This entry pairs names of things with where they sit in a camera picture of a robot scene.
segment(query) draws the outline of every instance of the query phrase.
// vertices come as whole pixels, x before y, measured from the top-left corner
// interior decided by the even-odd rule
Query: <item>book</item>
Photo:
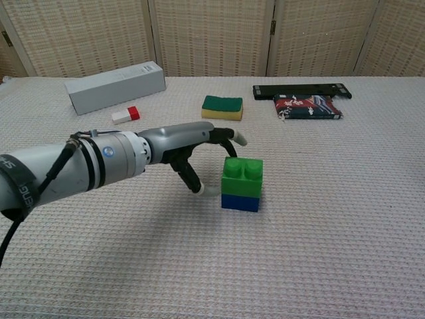
[[[277,94],[273,97],[276,112],[282,119],[340,119],[343,114],[336,109],[329,96]]]

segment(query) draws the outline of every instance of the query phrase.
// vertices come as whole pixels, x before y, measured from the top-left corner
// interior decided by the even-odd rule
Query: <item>yellow sponge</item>
[[[242,98],[219,98],[207,95],[202,105],[203,118],[240,121],[242,119]]]

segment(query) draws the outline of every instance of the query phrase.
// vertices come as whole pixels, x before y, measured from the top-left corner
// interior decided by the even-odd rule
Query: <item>black strap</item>
[[[12,221],[23,221],[40,199],[34,185],[37,178],[24,163],[9,154],[0,155],[0,175],[6,179],[21,204],[20,208],[6,209],[1,213]]]

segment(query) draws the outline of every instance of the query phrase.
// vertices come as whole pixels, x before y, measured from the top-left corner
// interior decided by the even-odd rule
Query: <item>robotic hand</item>
[[[218,195],[206,187],[188,162],[202,143],[220,144],[236,157],[230,142],[246,140],[230,128],[194,122],[140,133],[78,132],[64,144],[0,155],[0,211],[23,221],[36,206],[137,176],[150,164],[170,164],[197,195]]]

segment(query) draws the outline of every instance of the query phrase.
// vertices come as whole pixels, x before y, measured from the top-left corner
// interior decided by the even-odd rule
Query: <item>white box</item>
[[[65,82],[78,115],[165,90],[162,68],[149,61]]]

